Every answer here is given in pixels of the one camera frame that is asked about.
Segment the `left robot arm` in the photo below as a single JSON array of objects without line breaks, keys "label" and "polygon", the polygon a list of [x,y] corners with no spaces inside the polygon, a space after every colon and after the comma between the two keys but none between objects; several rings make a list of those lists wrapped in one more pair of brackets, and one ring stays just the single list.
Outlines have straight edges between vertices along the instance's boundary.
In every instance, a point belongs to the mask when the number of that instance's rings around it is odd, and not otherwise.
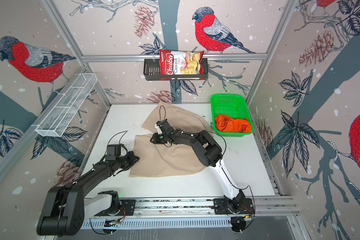
[{"label": "left robot arm", "polygon": [[99,183],[113,176],[115,171],[126,171],[139,159],[132,151],[112,160],[106,160],[106,156],[103,156],[90,171],[73,183],[50,188],[37,225],[37,234],[75,235],[85,221],[85,196]]}]

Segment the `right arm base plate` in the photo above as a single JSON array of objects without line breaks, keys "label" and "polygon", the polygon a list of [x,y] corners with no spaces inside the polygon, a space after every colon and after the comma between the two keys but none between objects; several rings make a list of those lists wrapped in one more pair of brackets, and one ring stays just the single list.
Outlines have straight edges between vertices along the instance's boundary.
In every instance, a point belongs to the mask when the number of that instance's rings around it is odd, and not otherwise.
[{"label": "right arm base plate", "polygon": [[249,198],[245,198],[241,204],[236,204],[226,198],[213,199],[213,207],[216,215],[253,215],[255,205]]}]

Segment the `beige shorts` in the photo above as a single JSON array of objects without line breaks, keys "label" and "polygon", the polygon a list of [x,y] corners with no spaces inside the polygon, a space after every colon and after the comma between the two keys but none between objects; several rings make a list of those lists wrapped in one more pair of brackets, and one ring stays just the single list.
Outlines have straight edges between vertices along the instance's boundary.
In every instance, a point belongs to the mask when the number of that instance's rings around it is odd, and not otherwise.
[{"label": "beige shorts", "polygon": [[[157,133],[155,124],[164,118],[175,130],[198,133],[212,129],[210,124],[199,115],[164,102],[158,103],[158,106],[146,118],[142,128],[151,133]],[[140,160],[131,167],[131,178],[186,176],[197,174],[206,168],[190,146],[155,145],[150,142],[152,136],[153,134],[136,136],[133,152]]]}]

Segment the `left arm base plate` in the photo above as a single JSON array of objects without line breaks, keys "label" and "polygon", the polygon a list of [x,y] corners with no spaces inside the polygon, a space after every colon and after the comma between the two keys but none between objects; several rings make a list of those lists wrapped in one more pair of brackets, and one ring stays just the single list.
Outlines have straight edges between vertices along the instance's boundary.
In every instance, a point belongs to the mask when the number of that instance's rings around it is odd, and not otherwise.
[{"label": "left arm base plate", "polygon": [[96,217],[124,217],[124,216],[133,216],[135,212],[136,200],[119,200],[119,205],[117,207],[109,207],[106,210],[103,210],[96,214]]}]

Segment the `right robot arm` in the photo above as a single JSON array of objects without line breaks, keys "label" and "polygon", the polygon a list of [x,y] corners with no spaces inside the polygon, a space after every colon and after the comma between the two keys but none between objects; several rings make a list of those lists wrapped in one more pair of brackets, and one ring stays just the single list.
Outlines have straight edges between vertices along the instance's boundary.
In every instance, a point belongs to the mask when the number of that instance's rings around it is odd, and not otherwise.
[{"label": "right robot arm", "polygon": [[181,129],[175,130],[167,120],[158,121],[155,128],[158,132],[153,134],[151,143],[190,146],[201,164],[213,171],[221,185],[224,201],[227,203],[226,212],[239,214],[246,196],[243,189],[235,186],[223,160],[224,152],[210,132],[203,130],[198,133],[188,133]]}]

